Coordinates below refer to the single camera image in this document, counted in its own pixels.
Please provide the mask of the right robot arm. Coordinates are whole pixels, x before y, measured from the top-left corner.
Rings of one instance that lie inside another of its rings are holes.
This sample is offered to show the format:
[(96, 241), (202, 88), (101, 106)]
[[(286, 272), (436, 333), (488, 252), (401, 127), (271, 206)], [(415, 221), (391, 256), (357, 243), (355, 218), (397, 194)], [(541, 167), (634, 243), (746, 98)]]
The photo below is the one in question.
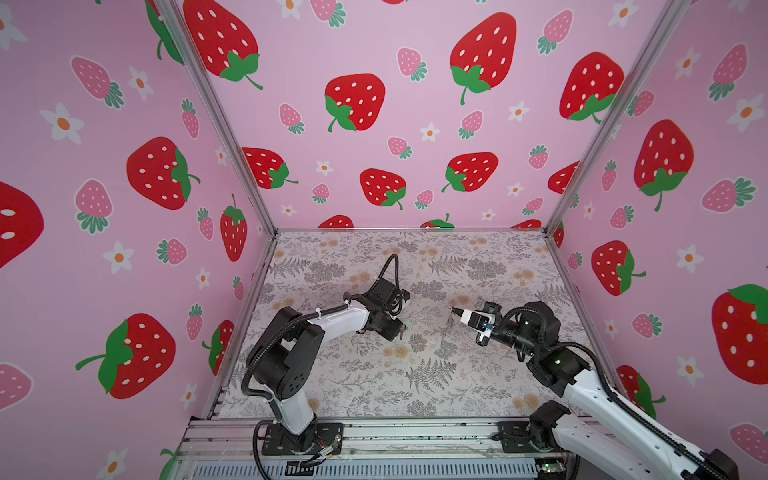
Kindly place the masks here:
[(559, 447), (615, 479), (736, 479), (724, 452), (701, 450), (622, 397), (586, 346), (559, 339), (561, 323), (541, 301), (507, 313), (487, 302), (479, 310), (455, 307), (475, 342), (512, 348), (533, 377), (557, 395), (529, 418), (524, 441), (539, 451)]

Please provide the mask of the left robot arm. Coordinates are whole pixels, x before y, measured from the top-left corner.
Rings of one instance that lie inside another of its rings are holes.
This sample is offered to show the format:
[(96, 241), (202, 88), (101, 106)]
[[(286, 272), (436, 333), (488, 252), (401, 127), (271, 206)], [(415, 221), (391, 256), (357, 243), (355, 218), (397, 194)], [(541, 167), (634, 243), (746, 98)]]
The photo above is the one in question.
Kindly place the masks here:
[(399, 319), (410, 293), (378, 278), (362, 294), (346, 293), (335, 307), (302, 314), (278, 311), (246, 358), (241, 393), (268, 402), (277, 425), (291, 436), (313, 436), (316, 414), (303, 387), (321, 348), (348, 333), (374, 332), (392, 341), (404, 328)]

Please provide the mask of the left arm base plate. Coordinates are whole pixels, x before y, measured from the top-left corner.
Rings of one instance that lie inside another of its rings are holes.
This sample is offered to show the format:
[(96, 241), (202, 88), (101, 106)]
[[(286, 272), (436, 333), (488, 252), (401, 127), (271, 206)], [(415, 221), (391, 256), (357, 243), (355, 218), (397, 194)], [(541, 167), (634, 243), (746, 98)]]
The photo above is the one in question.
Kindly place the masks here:
[(331, 447), (330, 455), (341, 452), (344, 424), (311, 423), (301, 434), (289, 432), (283, 425), (270, 424), (262, 438), (259, 453), (265, 456), (316, 455)]

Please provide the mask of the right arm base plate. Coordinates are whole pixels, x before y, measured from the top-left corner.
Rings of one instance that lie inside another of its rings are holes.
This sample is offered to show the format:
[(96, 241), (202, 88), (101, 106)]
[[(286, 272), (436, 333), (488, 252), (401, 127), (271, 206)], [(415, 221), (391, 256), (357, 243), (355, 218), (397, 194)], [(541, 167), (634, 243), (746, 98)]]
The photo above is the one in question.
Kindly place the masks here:
[(490, 439), (499, 442), (504, 453), (565, 453), (551, 433), (544, 433), (538, 427), (531, 428), (528, 421), (498, 422), (497, 431)]

